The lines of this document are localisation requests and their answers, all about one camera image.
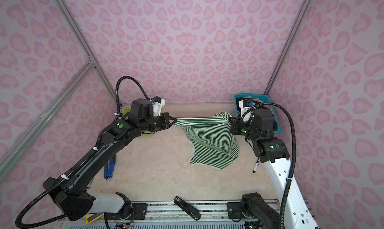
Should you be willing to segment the lime green shorts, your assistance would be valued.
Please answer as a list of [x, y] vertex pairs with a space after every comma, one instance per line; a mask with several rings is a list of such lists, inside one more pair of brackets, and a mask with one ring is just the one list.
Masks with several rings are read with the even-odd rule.
[[128, 117], [129, 112], [131, 111], [131, 107], [124, 106], [121, 110], [122, 119], [126, 119]]

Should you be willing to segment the green white striped shirt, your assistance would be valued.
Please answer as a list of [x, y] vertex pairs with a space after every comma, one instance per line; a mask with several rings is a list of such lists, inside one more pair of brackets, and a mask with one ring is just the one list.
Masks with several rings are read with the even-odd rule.
[[179, 117], [181, 127], [193, 146], [189, 163], [222, 170], [238, 159], [239, 145], [230, 133], [231, 114], [219, 112], [214, 117]]

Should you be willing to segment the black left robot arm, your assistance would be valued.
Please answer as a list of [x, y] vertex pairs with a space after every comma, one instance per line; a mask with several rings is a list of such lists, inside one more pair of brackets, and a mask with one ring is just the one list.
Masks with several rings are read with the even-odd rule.
[[49, 195], [70, 221], [88, 214], [109, 213], [119, 219], [131, 216], [131, 201], [122, 193], [96, 194], [87, 191], [95, 175], [120, 150], [140, 137], [143, 132], [159, 132], [172, 127], [177, 119], [169, 113], [139, 119], [131, 113], [113, 121], [101, 135], [100, 144], [66, 171], [67, 180]]

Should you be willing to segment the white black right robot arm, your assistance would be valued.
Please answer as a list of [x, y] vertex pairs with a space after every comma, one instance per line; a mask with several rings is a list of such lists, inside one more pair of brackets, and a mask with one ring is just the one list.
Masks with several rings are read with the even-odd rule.
[[233, 135], [252, 142], [260, 163], [266, 168], [280, 201], [276, 212], [258, 193], [241, 198], [244, 217], [255, 217], [266, 229], [317, 229], [318, 223], [308, 209], [294, 177], [297, 159], [296, 135], [292, 131], [292, 152], [275, 137], [273, 113], [263, 104], [247, 109], [240, 117], [230, 118]]

